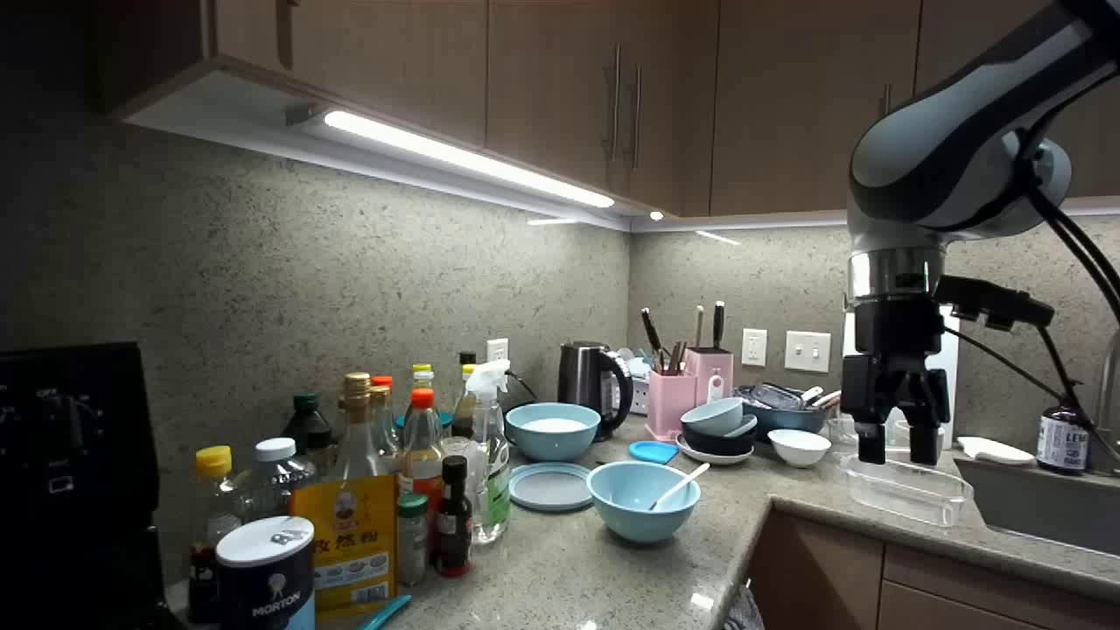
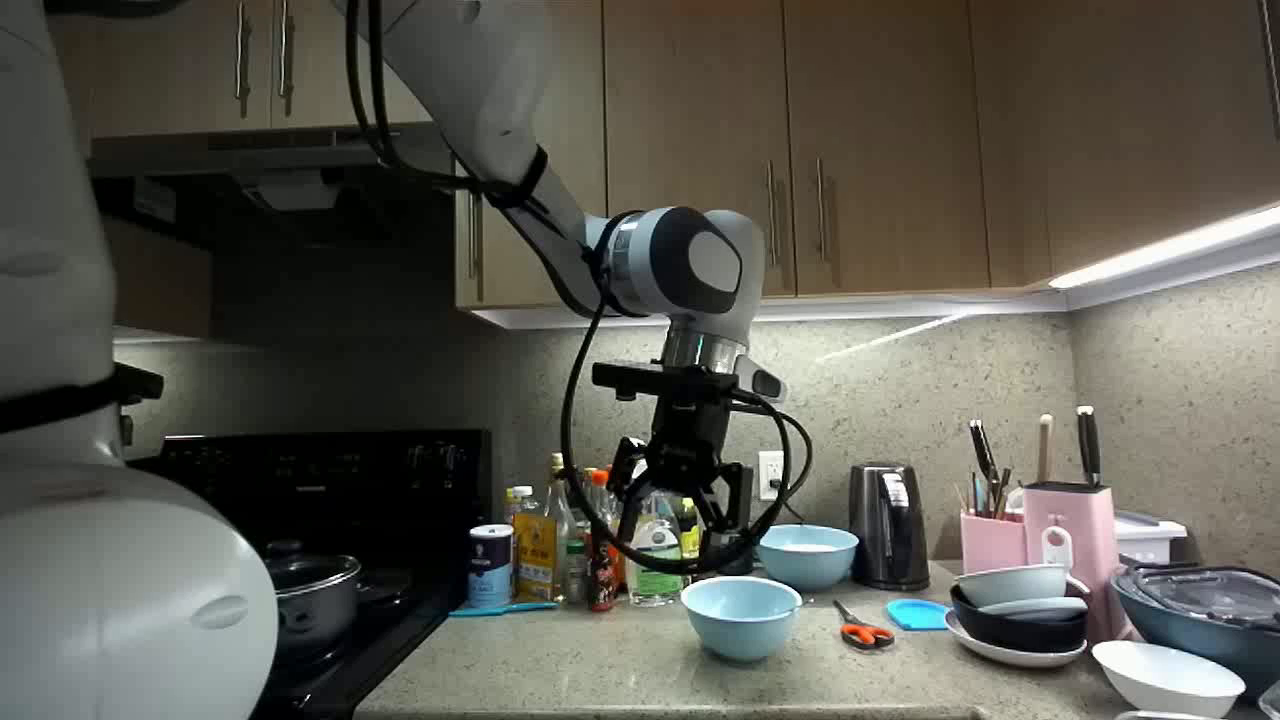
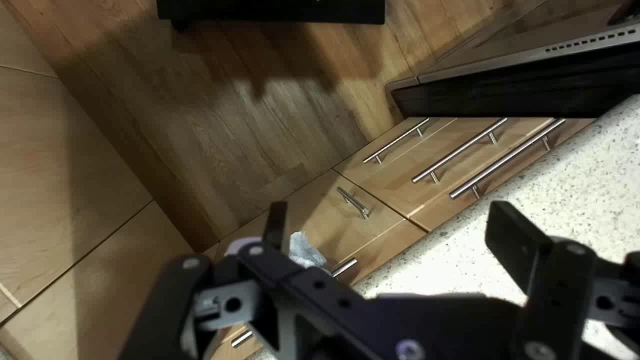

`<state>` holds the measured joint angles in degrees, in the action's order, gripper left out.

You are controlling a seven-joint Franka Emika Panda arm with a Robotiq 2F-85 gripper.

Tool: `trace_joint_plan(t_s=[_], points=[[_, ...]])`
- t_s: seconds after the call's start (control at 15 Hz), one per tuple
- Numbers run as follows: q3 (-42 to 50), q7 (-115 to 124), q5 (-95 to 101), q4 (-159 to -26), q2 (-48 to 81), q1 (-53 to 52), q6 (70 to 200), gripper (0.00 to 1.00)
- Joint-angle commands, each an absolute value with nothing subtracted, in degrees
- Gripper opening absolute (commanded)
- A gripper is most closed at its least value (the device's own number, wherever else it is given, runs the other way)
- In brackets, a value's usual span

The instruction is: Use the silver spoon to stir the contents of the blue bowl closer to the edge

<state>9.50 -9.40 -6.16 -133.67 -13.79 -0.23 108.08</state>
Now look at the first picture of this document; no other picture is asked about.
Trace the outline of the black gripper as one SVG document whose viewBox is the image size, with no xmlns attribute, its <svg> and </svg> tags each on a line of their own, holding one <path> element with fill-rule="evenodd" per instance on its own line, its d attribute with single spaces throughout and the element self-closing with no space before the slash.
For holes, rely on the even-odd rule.
<svg viewBox="0 0 1120 630">
<path fill-rule="evenodd" d="M 853 304 L 853 353 L 844 360 L 841 410 L 857 421 L 857 460 L 886 463 L 886 412 L 912 423 L 912 463 L 940 466 L 944 374 L 927 367 L 941 349 L 941 315 L 927 295 L 871 295 Z"/>
</svg>

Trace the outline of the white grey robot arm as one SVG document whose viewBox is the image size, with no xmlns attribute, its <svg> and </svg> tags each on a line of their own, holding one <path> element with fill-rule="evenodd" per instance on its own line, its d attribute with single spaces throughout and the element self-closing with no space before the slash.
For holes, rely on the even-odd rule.
<svg viewBox="0 0 1120 630">
<path fill-rule="evenodd" d="M 1055 309 L 990 281 L 950 276 L 956 238 L 1019 234 L 1047 222 L 1108 301 L 1118 271 L 1060 210 L 1070 159 L 1047 137 L 1063 104 L 1118 77 L 1120 0 L 1049 0 L 950 81 L 886 111 L 848 165 L 848 309 L 853 353 L 841 410 L 853 417 L 857 460 L 886 463 L 891 412 L 912 423 L 912 460 L 940 463 L 950 421 L 944 374 L 927 367 L 944 318 L 990 329 L 1047 329 Z"/>
</svg>

